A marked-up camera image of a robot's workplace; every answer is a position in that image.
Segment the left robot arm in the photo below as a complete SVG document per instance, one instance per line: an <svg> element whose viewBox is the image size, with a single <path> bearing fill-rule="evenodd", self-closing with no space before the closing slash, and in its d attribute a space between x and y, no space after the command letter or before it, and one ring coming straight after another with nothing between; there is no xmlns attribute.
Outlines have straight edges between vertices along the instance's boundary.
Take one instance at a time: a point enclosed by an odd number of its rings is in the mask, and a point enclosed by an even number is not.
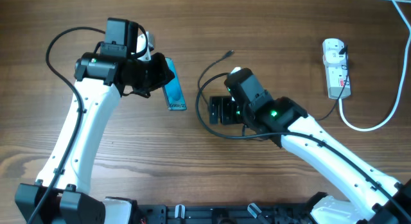
<svg viewBox="0 0 411 224"><path fill-rule="evenodd" d="M90 196L96 153L110 116L130 87L149 98L175 79L166 57L153 50L144 27L109 18L104 40L75 63L73 98L45 166L33 184L20 184L15 203L27 223L144 223L135 200Z"/></svg>

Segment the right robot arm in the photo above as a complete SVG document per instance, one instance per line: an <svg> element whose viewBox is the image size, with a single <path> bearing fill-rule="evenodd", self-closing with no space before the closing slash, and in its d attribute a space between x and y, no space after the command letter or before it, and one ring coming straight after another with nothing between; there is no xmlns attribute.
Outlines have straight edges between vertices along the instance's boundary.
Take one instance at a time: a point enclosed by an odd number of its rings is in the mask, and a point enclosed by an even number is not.
<svg viewBox="0 0 411 224"><path fill-rule="evenodd" d="M230 94L229 120L254 131L237 135L237 140L271 140L311 165L347 198L324 194L315 199L308 212L316 223L410 223L410 184L366 163L290 98L273 99L250 69L222 75Z"/></svg>

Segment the blue Galaxy smartphone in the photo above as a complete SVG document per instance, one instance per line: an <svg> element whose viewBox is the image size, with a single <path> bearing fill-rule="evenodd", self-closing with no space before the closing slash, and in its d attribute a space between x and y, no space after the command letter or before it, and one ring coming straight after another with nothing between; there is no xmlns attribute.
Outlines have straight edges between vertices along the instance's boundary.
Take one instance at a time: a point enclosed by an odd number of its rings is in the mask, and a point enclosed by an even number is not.
<svg viewBox="0 0 411 224"><path fill-rule="evenodd" d="M166 105L170 111L185 111L187 110L187 106L174 62L171 58L166 57L166 63L175 76L174 79L162 88L166 99Z"/></svg>

